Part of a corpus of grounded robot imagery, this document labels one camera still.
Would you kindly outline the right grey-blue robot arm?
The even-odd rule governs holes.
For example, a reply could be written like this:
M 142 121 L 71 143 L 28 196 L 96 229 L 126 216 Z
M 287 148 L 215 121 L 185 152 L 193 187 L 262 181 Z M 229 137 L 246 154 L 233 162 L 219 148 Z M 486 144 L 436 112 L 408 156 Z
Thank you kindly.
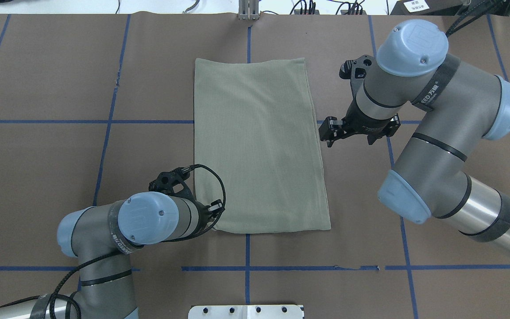
M 339 76 L 352 102 L 343 118 L 324 119 L 320 140 L 366 135 L 373 144 L 396 133 L 405 103 L 421 109 L 378 199 L 405 220 L 443 220 L 510 256 L 510 196 L 462 171 L 480 140 L 510 133 L 510 83 L 450 54 L 445 32 L 423 19 L 397 24 L 374 56 L 347 60 Z

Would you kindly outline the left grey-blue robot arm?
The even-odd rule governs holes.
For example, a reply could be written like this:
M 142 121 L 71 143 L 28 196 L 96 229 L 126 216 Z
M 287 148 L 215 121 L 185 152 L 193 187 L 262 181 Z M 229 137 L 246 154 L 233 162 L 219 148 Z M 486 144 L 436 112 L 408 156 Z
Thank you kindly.
M 57 241 L 77 267 L 52 292 L 0 306 L 0 319 L 137 319 L 130 254 L 201 236 L 224 209 L 224 199 L 204 205 L 192 195 L 148 191 L 70 213 Z

